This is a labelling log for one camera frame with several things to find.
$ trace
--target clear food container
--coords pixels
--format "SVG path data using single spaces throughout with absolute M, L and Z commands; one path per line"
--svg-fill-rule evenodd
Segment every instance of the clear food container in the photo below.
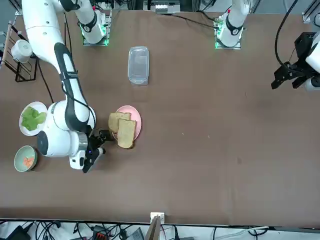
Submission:
M 145 86 L 149 77 L 149 50 L 145 46 L 130 48 L 128 78 L 132 85 Z

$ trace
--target toast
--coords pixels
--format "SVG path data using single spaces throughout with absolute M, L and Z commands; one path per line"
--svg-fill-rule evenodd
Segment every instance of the toast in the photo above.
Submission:
M 108 126 L 109 126 L 109 129 L 114 134 L 116 134 L 118 132 L 119 119 L 130 120 L 131 113 L 129 113 L 129 112 L 112 112 L 112 113 L 110 113 L 109 120 L 108 120 Z
M 119 131 L 117 135 L 119 147 L 130 149 L 134 145 L 136 125 L 136 121 L 119 119 Z

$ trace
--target white cup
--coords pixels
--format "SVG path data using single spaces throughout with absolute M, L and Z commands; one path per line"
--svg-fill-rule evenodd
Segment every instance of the white cup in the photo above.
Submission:
M 19 39 L 11 48 L 11 55 L 14 60 L 26 63 L 32 55 L 31 45 L 26 40 Z

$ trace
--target orange food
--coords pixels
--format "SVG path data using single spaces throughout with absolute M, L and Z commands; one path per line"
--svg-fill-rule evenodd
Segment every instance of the orange food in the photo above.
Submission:
M 34 162 L 34 157 L 29 157 L 29 158 L 27 158 L 27 157 L 25 157 L 24 159 L 23 159 L 23 164 L 27 167 L 27 168 L 30 168 L 31 167 L 31 165 L 32 165 L 32 163 Z

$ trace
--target brown table surface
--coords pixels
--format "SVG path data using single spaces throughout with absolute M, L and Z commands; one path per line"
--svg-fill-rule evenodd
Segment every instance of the brown table surface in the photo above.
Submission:
M 120 11 L 110 45 L 84 47 L 69 14 L 73 59 L 97 127 L 132 105 L 141 134 L 131 150 L 105 144 L 88 174 L 67 158 L 44 157 L 34 171 L 19 173 L 16 151 L 36 145 L 20 132 L 19 115 L 28 103 L 49 106 L 50 99 L 39 73 L 16 83 L 2 68 L 0 217 L 148 222 L 150 212 L 165 212 L 167 223 L 319 227 L 320 95 L 289 81 L 271 89 L 282 18 L 250 14 L 242 50 L 215 50 L 212 29 L 147 11 Z M 283 61 L 308 29 L 300 15 L 288 17 L 278 43 Z M 133 46 L 150 52 L 146 87 L 128 80 Z M 64 99 L 56 70 L 41 66 L 54 100 Z

